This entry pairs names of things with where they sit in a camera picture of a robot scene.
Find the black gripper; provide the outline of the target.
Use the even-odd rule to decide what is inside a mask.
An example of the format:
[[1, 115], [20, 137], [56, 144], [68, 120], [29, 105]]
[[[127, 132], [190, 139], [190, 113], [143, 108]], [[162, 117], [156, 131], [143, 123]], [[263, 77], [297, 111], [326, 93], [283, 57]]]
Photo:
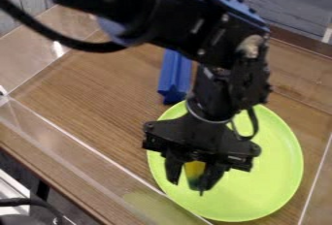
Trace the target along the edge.
[[166, 178], [178, 184], [186, 162], [205, 163], [198, 179], [198, 192], [203, 195], [230, 169], [249, 172], [261, 148], [251, 136], [241, 136], [233, 125], [198, 120], [188, 112], [176, 118], [144, 124], [143, 148], [164, 159]]

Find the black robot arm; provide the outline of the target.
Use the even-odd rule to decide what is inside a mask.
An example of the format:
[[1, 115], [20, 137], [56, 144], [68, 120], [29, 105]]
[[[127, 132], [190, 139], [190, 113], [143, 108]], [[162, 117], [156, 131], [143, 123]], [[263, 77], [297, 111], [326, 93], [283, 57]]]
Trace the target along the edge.
[[234, 117], [251, 113], [270, 95], [270, 30], [257, 12], [242, 0], [55, 2], [96, 16], [108, 41], [67, 37], [10, 0], [0, 0], [0, 10], [69, 48], [103, 53], [152, 44], [198, 64], [184, 113], [143, 126], [143, 147], [163, 157], [167, 180], [176, 183], [184, 177], [192, 190], [206, 192], [229, 170], [250, 171], [262, 150], [251, 137], [238, 133]]

